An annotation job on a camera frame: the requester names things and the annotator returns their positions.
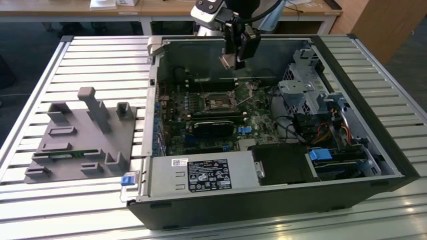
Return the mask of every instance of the open computer chassis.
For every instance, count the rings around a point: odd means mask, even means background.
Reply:
[[[264,36],[241,76],[209,59],[221,44],[198,37],[148,43],[152,132],[141,170],[128,174],[141,184],[126,207],[149,229],[349,208],[419,178],[318,36]],[[228,157],[230,181],[192,182],[194,164],[224,158],[214,162],[224,165]],[[250,168],[256,183],[238,186]]]

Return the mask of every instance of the green circuit board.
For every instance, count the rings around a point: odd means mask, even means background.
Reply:
[[[238,140],[252,139],[257,145],[280,142],[277,129],[268,107],[270,86],[256,88],[250,81],[238,81],[238,87],[228,92],[189,93],[173,91],[164,105],[164,125],[166,126],[166,155],[186,155],[240,150]],[[197,139],[192,127],[197,121],[189,114],[244,112],[244,122],[233,125],[232,135],[212,139]]]

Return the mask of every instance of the metal bracket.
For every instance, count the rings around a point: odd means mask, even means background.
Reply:
[[[146,42],[146,50],[148,55],[152,57],[153,55],[162,52],[162,37],[161,36],[152,36],[148,38]]]

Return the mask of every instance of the wooden desk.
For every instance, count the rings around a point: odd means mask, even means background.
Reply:
[[[100,11],[90,11],[89,4],[90,0],[0,0],[0,22],[38,22],[46,30],[52,22],[141,22],[142,0]]]
[[[196,0],[142,0],[141,19],[144,22],[192,21],[190,10],[194,2]],[[297,13],[294,10],[285,8],[280,21],[321,22],[317,34],[328,34],[335,19],[341,15],[343,11],[331,9],[324,0],[312,0],[310,3],[298,4],[296,7],[302,12]],[[150,33],[150,31],[145,28],[144,33]]]
[[[196,0],[142,0],[141,15],[142,16],[188,16],[194,6]],[[298,4],[297,10],[302,11],[300,16],[324,16],[341,15],[341,10],[333,10],[324,0],[312,0],[310,3]],[[296,11],[284,9],[284,16],[296,16]]]
[[[344,10],[331,34],[355,34],[384,65],[427,13],[427,0],[336,0]]]
[[[105,17],[138,15],[142,1],[140,0],[136,6],[117,6],[117,9],[90,11],[90,0],[0,0],[0,16]]]
[[[0,22],[140,22],[145,35],[152,35],[152,21],[192,21],[194,0],[138,0],[136,6],[90,11],[90,0],[0,0]],[[321,22],[317,33],[327,34],[336,16],[324,0],[298,4],[296,12],[284,9],[280,21]]]

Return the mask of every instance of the floor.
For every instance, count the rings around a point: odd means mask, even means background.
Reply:
[[[84,23],[82,26],[81,35],[93,35],[90,24]],[[110,35],[132,35],[130,24],[126,22],[109,22],[106,27]],[[54,31],[48,32],[40,23],[0,23],[0,55],[17,78],[10,87],[0,89],[0,145],[6,139],[58,44],[60,25],[54,23],[53,28]],[[427,18],[385,68],[427,111]]]

